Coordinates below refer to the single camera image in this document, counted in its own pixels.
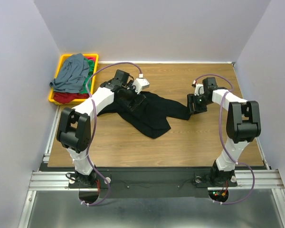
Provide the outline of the black t shirt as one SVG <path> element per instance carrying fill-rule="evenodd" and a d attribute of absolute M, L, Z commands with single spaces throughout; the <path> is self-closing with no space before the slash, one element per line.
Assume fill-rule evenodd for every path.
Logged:
<path fill-rule="evenodd" d="M 98 115 L 117 113 L 143 135 L 152 139 L 162 136 L 171 129 L 167 117 L 186 121 L 190 119 L 190 111 L 183 104 L 147 91 L 142 91 L 141 94 L 145 99 L 134 111 L 114 101 Z"/>

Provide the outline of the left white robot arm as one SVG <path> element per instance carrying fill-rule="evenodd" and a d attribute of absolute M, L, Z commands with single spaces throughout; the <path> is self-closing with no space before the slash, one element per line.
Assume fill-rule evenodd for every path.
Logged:
<path fill-rule="evenodd" d="M 103 82 L 90 98 L 62 110 L 57 140 L 67 150 L 75 166 L 75 172 L 67 175 L 70 184 L 78 183 L 84 188 L 96 184 L 97 174 L 88 154 L 95 135 L 97 115 L 113 102 L 134 111 L 145 99 L 142 91 L 150 86 L 149 81 L 142 73 L 136 79 L 130 80 L 129 77 L 129 73 L 117 70 L 114 77 Z"/>

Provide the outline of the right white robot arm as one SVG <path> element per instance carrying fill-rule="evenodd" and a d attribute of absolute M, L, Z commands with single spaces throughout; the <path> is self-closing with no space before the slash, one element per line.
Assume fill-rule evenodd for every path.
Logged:
<path fill-rule="evenodd" d="M 222 124 L 223 110 L 227 111 L 226 133 L 223 140 L 223 130 L 219 128 L 219 138 L 222 152 L 214 161 L 208 174 L 196 173 L 195 184 L 199 188 L 220 187 L 224 184 L 235 183 L 235 167 L 239 165 L 239 157 L 244 149 L 261 133 L 259 104 L 247 101 L 234 95 L 233 89 L 217 85 L 216 75 L 201 76 L 202 83 L 194 80 L 194 93 L 187 95 L 187 106 L 191 114 L 207 111 L 210 104 L 219 105 L 219 124 Z"/>

